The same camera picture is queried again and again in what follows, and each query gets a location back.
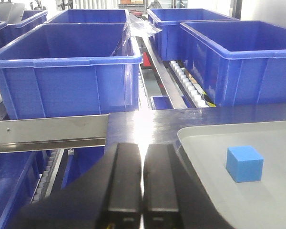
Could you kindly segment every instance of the white tray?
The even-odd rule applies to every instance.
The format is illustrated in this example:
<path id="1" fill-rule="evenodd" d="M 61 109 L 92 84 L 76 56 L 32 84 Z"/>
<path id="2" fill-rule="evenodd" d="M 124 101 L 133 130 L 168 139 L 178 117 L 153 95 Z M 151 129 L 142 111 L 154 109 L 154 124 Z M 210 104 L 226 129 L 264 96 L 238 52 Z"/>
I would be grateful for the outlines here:
<path id="1" fill-rule="evenodd" d="M 286 121 L 187 127 L 178 137 L 214 206 L 234 228 L 286 229 Z M 245 145 L 265 159 L 261 181 L 236 183 L 225 168 L 227 148 Z"/>

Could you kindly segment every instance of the transparent plastic sheet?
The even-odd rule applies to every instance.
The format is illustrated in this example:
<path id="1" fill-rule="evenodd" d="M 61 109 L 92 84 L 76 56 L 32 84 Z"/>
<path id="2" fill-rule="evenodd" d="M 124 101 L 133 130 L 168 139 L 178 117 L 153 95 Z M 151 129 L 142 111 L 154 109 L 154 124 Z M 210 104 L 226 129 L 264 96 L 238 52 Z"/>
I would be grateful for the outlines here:
<path id="1" fill-rule="evenodd" d="M 126 56 L 131 48 L 131 37 L 150 37 L 161 31 L 162 29 L 156 28 L 150 21 L 141 20 L 130 13 L 127 15 L 122 37 L 111 56 Z"/>

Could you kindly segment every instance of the stainless steel table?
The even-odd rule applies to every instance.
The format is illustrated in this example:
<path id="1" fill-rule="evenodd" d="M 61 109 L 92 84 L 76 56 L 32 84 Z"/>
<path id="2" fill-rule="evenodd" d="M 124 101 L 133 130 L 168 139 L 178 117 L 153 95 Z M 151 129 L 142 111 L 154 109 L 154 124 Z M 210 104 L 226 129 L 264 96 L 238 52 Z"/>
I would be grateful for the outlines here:
<path id="1" fill-rule="evenodd" d="M 177 132 L 184 127 L 282 120 L 286 104 L 111 113 L 105 150 L 115 142 L 136 143 L 141 151 L 148 144 L 173 144 L 177 149 Z"/>

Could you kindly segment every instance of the blue cube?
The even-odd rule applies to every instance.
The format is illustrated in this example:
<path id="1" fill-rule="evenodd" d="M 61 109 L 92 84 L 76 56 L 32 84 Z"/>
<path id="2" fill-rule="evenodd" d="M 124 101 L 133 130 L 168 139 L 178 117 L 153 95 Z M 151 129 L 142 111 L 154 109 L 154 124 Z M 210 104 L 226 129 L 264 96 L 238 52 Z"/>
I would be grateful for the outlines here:
<path id="1" fill-rule="evenodd" d="M 252 146 L 229 147 L 226 169 L 235 182 L 259 181 L 264 158 Z"/>

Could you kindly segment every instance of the white wall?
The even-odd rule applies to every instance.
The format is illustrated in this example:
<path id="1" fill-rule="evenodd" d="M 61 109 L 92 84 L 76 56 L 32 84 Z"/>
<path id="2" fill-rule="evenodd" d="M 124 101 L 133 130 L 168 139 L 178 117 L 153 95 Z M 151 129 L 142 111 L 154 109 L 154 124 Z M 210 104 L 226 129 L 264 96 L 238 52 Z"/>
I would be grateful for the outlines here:
<path id="1" fill-rule="evenodd" d="M 213 10 L 225 15 L 231 15 L 230 11 L 231 0 L 188 0 L 188 8 L 203 8 Z"/>
<path id="2" fill-rule="evenodd" d="M 261 20 L 286 27 L 286 0 L 243 0 L 241 20 Z"/>

